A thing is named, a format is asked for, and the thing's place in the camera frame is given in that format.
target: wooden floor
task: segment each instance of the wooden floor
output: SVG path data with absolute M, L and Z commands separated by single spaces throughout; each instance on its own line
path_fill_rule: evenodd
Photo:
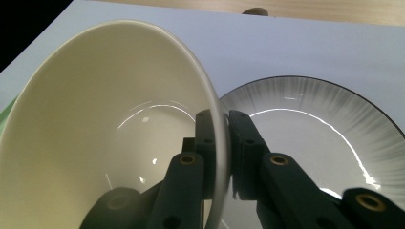
M 145 6 L 242 13 L 262 8 L 269 16 L 405 26 L 405 0 L 99 0 Z

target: dishware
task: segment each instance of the dishware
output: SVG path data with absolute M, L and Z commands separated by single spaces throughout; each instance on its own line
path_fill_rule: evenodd
M 207 223 L 227 184 L 226 127 L 214 89 L 173 34 L 140 21 L 89 28 L 57 49 L 11 109 L 0 138 L 2 228 L 79 228 L 102 194 L 164 178 L 195 115 L 209 109 L 217 151 Z
M 250 115 L 271 152 L 292 156 L 323 191 L 374 190 L 405 208 L 405 138 L 367 98 L 306 76 L 247 83 L 221 98 Z M 228 228 L 260 228 L 254 201 L 225 202 Z

